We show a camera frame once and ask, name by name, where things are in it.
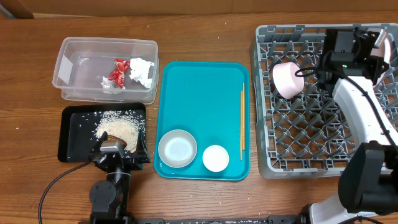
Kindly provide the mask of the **grey bowl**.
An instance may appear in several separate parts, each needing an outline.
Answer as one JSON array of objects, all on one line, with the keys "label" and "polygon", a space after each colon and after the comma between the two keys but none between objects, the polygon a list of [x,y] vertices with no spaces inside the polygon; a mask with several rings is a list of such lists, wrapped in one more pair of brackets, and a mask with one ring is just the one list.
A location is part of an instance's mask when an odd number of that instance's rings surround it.
[{"label": "grey bowl", "polygon": [[172,168],[182,168],[194,160],[197,150],[197,142],[189,132],[174,129],[162,136],[157,151],[164,164]]}]

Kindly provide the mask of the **white rice pile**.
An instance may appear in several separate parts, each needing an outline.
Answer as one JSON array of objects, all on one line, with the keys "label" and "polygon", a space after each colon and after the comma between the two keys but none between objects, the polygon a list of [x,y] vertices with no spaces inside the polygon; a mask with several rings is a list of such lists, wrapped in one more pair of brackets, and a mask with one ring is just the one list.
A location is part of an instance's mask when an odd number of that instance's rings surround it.
[{"label": "white rice pile", "polygon": [[145,130],[144,116],[138,111],[104,111],[98,112],[99,122],[95,124],[94,137],[99,139],[104,132],[108,137],[124,141],[124,151],[133,153],[136,151],[137,140],[140,131]]}]

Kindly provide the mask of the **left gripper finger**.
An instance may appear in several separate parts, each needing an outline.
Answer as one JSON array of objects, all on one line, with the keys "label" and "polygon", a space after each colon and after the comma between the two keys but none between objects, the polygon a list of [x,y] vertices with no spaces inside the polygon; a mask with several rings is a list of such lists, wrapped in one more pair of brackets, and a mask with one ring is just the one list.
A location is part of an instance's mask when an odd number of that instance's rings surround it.
[{"label": "left gripper finger", "polygon": [[92,148],[92,150],[90,151],[90,154],[95,154],[96,152],[100,151],[101,145],[104,141],[108,140],[108,134],[105,131],[102,136],[98,139],[97,143],[94,145],[94,147]]},{"label": "left gripper finger", "polygon": [[150,153],[147,150],[145,132],[139,131],[136,147],[137,160],[139,163],[150,163]]}]

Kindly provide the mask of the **white napkin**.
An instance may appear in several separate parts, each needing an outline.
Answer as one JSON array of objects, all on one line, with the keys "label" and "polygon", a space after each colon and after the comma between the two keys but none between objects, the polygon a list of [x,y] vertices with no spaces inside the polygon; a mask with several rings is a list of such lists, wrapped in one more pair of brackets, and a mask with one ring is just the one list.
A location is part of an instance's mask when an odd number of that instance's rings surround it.
[{"label": "white napkin", "polygon": [[154,62],[146,61],[142,58],[132,58],[130,59],[129,66],[129,82],[140,83],[145,89],[149,89],[152,86],[153,77],[150,74],[150,70],[154,66]]}]

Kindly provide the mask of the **wooden chopstick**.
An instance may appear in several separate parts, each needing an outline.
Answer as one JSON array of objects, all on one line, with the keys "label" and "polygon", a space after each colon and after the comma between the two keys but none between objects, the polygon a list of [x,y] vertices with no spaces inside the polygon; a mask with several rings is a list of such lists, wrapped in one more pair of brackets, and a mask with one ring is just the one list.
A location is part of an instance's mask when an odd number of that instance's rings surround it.
[{"label": "wooden chopstick", "polygon": [[239,147],[239,156],[240,160],[243,159],[243,91],[240,91],[240,115],[239,115],[239,120],[240,120],[240,130],[239,130],[239,137],[240,137],[240,147]]},{"label": "wooden chopstick", "polygon": [[242,150],[245,150],[245,83],[241,93],[241,118],[242,118]]}]

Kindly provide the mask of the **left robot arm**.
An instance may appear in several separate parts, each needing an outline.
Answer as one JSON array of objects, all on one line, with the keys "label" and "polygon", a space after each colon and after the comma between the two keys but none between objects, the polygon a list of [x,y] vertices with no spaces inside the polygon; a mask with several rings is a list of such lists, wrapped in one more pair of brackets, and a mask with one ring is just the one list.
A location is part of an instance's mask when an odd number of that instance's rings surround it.
[{"label": "left robot arm", "polygon": [[90,152],[91,162],[106,172],[106,179],[90,189],[90,223],[136,223],[127,205],[131,172],[142,170],[143,164],[150,162],[143,131],[139,131],[135,152],[129,157],[123,154],[122,142],[109,140],[107,133],[103,133]]}]

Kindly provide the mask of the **pink plate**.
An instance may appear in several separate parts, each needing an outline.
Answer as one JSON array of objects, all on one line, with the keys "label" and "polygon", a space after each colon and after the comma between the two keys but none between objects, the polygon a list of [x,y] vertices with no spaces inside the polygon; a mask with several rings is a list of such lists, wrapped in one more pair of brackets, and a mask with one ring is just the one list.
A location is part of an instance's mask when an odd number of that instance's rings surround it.
[{"label": "pink plate", "polygon": [[382,57],[383,61],[387,64],[386,66],[381,67],[381,71],[377,73],[379,76],[377,80],[374,81],[373,87],[375,87],[382,81],[387,69],[389,68],[389,64],[391,61],[391,41],[388,38],[388,33],[384,29],[369,28],[368,32],[370,32],[372,35],[377,34],[377,38],[374,43],[374,47],[372,48],[371,55]]}]

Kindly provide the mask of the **red snack wrapper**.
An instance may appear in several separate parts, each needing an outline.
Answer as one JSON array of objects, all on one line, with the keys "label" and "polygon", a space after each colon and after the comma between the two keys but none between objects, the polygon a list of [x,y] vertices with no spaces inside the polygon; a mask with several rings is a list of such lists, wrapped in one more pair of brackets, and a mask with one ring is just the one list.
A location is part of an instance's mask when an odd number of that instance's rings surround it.
[{"label": "red snack wrapper", "polygon": [[116,58],[114,64],[115,69],[109,74],[108,80],[114,81],[118,87],[124,88],[125,72],[130,66],[130,61]]}]

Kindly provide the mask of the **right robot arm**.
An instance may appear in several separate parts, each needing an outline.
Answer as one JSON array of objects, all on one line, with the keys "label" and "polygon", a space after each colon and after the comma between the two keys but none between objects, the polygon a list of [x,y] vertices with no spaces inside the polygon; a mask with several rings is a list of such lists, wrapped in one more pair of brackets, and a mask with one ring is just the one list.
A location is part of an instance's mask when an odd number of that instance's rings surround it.
[{"label": "right robot arm", "polygon": [[354,223],[397,211],[397,131],[375,94],[390,69],[383,29],[327,29],[317,67],[318,87],[340,107],[356,151],[340,175],[338,191],[306,207],[302,223]]}]

